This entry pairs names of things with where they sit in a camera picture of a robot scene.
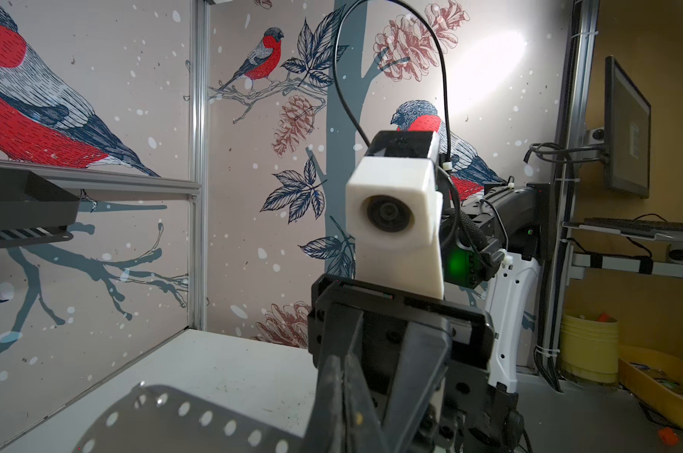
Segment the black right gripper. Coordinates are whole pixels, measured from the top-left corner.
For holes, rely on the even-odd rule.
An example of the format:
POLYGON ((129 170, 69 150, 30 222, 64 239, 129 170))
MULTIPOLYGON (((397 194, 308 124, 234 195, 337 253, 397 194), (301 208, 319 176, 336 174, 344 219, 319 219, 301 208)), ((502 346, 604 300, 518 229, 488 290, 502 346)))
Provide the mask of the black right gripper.
POLYGON ((368 385, 391 452, 468 452, 483 411, 494 343, 474 308, 343 277, 311 288, 309 353, 321 391, 351 363, 368 385))

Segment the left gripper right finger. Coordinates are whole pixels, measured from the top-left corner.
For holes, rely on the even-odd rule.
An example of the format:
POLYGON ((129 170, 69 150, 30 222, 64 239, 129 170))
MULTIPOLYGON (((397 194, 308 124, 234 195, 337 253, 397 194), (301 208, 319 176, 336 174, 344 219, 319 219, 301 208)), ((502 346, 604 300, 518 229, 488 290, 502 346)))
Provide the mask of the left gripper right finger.
POLYGON ((362 366, 355 356, 343 359, 343 452, 388 452, 377 410, 362 366))

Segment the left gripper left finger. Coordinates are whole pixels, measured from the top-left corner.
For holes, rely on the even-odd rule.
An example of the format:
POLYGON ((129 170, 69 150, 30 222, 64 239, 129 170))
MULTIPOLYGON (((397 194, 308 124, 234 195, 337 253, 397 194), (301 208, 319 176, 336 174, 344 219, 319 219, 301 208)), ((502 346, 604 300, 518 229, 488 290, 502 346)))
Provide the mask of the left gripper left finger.
POLYGON ((329 356, 318 376, 309 426, 300 452, 343 452, 343 368, 338 356, 329 356))

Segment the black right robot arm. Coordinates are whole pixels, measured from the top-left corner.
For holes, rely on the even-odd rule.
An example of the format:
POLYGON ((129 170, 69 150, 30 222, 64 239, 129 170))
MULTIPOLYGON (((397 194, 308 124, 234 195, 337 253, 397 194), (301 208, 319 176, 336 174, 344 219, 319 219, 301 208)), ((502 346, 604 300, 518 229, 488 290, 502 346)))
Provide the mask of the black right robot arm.
POLYGON ((449 275, 486 281, 483 309, 323 275, 311 289, 318 370, 303 452, 530 451, 516 354, 547 253, 550 188, 490 187, 464 208, 449 275))

